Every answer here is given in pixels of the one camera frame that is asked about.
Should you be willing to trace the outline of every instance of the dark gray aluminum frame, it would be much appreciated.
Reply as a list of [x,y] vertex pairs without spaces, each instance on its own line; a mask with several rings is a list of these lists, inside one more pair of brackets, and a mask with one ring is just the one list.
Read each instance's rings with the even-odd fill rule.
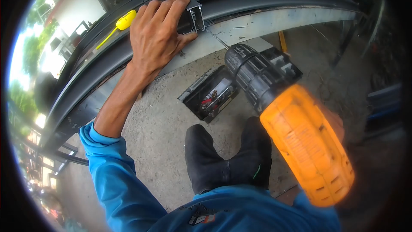
[[[316,5],[331,9],[345,9],[347,11],[358,11],[357,4],[351,0],[197,0],[202,4],[202,12],[205,20],[219,22],[219,19],[233,18],[235,14],[242,15],[245,11],[286,7],[286,6],[308,6]],[[122,13],[133,8],[138,8],[143,4],[137,0],[129,1],[122,7],[118,8],[115,14],[109,14],[102,18],[100,23],[90,29],[90,33],[80,42],[79,47],[75,49],[73,57],[80,56],[80,50],[86,47],[94,47],[98,42],[97,27],[104,27],[101,36],[111,30],[114,22],[114,16],[118,16],[119,11]],[[48,152],[56,151],[67,139],[72,136],[78,129],[88,123],[95,117],[96,110],[87,111],[80,109],[80,102],[95,88],[104,83],[110,75],[120,70],[131,59],[132,50],[129,41],[128,31],[121,33],[116,39],[112,40],[104,50],[92,59],[88,64],[82,66],[74,74],[65,86],[59,98],[53,106],[45,130],[48,134],[42,136],[42,148]],[[82,115],[72,117],[73,111],[82,111]]]

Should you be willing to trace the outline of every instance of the drill bit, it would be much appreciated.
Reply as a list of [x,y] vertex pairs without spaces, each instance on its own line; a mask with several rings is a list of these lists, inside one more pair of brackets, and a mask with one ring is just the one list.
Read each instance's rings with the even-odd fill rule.
[[218,42],[220,42],[226,49],[229,49],[229,46],[226,43],[224,43],[221,39],[219,39],[216,35],[214,35],[211,31],[209,31],[209,29],[206,29],[206,31],[210,33],[213,36],[213,38],[217,39]]

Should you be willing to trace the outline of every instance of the concrete floor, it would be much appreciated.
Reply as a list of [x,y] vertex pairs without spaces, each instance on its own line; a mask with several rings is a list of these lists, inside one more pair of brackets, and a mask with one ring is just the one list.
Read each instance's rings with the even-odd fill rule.
[[[359,142],[368,114],[366,95],[374,66],[368,57],[359,58],[364,42],[354,37],[341,62],[331,70],[328,62],[336,54],[339,30],[335,24],[315,27],[331,42],[310,26],[284,32],[291,60],[304,73],[299,83],[342,117],[346,142]],[[263,39],[280,48],[277,33]],[[199,121],[177,100],[198,76],[213,66],[222,65],[224,53],[225,50],[220,50],[155,80],[135,103],[124,126],[122,136],[127,142],[127,153],[135,160],[137,177],[168,212],[191,201],[194,195],[184,156],[186,129],[193,124],[205,126],[214,138],[219,155],[229,159],[239,150],[244,122],[256,115],[243,92],[210,124]],[[77,156],[85,156],[77,134],[68,142],[79,147]],[[277,197],[296,185],[296,180],[276,148],[272,159],[270,191]],[[61,173],[59,188],[72,218],[90,231],[110,231],[88,167],[71,163]]]

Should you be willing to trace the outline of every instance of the cordless drill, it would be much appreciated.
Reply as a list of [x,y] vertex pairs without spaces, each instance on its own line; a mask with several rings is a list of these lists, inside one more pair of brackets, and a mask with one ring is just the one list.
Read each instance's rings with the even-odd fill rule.
[[309,201],[331,206],[348,193],[354,173],[326,116],[331,112],[274,64],[245,44],[228,48],[224,63],[246,93]]

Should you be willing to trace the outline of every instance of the tree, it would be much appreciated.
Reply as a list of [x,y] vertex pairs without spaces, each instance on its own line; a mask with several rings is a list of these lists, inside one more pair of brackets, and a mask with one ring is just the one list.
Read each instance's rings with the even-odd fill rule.
[[[27,118],[33,121],[36,119],[39,111],[36,107],[36,103],[34,102],[33,93],[24,91],[18,80],[14,80],[10,84],[9,98]],[[9,120],[15,131],[18,131],[24,137],[30,134],[30,129],[28,128],[27,124],[25,124],[23,120],[16,118],[14,112],[9,114]]]
[[33,92],[23,90],[18,80],[12,81],[9,88],[9,96],[16,106],[31,120],[34,120],[39,111],[34,102]]
[[23,65],[22,71],[31,77],[35,76],[38,71],[40,49],[39,38],[30,36],[24,39],[23,44]]
[[39,37],[30,36],[24,40],[23,44],[23,65],[22,71],[31,77],[38,72],[40,55],[43,52],[44,46],[50,40],[58,23],[53,19],[52,23],[46,26]]
[[27,28],[33,28],[34,24],[43,24],[42,20],[40,19],[39,12],[43,11],[44,6],[43,4],[45,3],[46,0],[36,0],[32,7],[28,11],[28,15],[24,24],[23,29]]

